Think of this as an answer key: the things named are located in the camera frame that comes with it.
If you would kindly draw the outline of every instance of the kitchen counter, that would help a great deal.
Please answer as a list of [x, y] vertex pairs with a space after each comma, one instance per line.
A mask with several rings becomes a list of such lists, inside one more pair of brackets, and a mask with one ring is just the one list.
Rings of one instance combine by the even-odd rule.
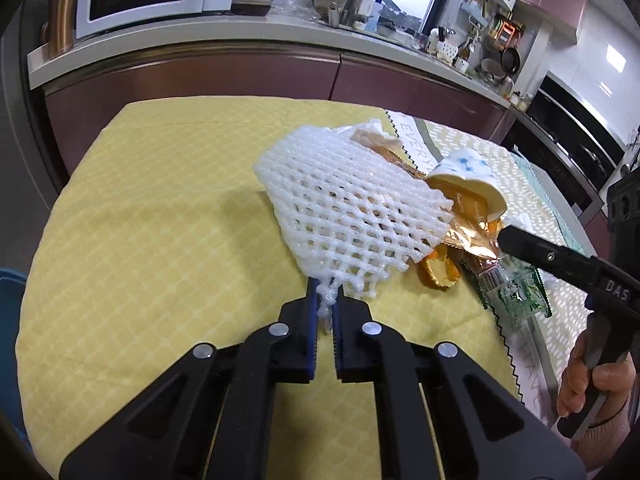
[[449, 81], [503, 108], [510, 106], [493, 89], [425, 54], [357, 32], [279, 15], [196, 16], [145, 23], [82, 41], [51, 60], [47, 59], [46, 46], [41, 46], [27, 56], [29, 85], [31, 89], [38, 88], [74, 70], [122, 54], [170, 44], [215, 40], [283, 41], [375, 56]]

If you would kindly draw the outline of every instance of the yellow tablecloth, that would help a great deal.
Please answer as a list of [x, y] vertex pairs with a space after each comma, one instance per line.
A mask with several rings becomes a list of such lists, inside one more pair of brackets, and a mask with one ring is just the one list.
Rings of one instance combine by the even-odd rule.
[[[379, 108], [280, 98], [130, 104], [102, 131], [53, 209], [28, 279], [16, 346], [24, 420], [55, 477], [65, 457], [194, 343], [238, 343], [305, 293], [252, 171], [302, 124]], [[396, 274], [369, 302], [411, 341], [459, 344], [514, 394], [494, 318], [470, 287]], [[278, 388], [269, 478], [379, 478], [372, 387], [335, 378], [331, 337], [310, 385]]]

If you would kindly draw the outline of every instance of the white foam mesh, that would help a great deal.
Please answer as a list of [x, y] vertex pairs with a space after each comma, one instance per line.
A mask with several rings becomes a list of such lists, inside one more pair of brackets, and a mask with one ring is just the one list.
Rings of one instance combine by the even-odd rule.
[[254, 171], [298, 266], [321, 282], [324, 306], [341, 285], [375, 296], [391, 269], [430, 254], [452, 219], [452, 202], [439, 190], [327, 128], [299, 128]]

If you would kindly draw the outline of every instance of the human hand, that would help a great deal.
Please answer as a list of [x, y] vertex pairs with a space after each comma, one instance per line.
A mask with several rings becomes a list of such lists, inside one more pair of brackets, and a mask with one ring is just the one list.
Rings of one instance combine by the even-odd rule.
[[[591, 379], [591, 371], [582, 360], [586, 346], [586, 332], [582, 332], [571, 350], [569, 364], [562, 373], [562, 385], [556, 403], [560, 416], [580, 412], [586, 402], [584, 393]], [[593, 369], [593, 385], [603, 392], [610, 392], [596, 415], [595, 424], [614, 417], [622, 410], [635, 380], [636, 368], [629, 354], [622, 363], [600, 365]]]

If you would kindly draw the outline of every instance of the blue chair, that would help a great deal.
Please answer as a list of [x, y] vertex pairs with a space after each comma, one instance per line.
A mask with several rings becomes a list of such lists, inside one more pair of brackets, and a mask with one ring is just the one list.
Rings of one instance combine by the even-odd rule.
[[27, 277], [10, 269], [0, 269], [0, 410], [31, 450], [22, 418], [15, 340], [20, 327], [20, 305]]

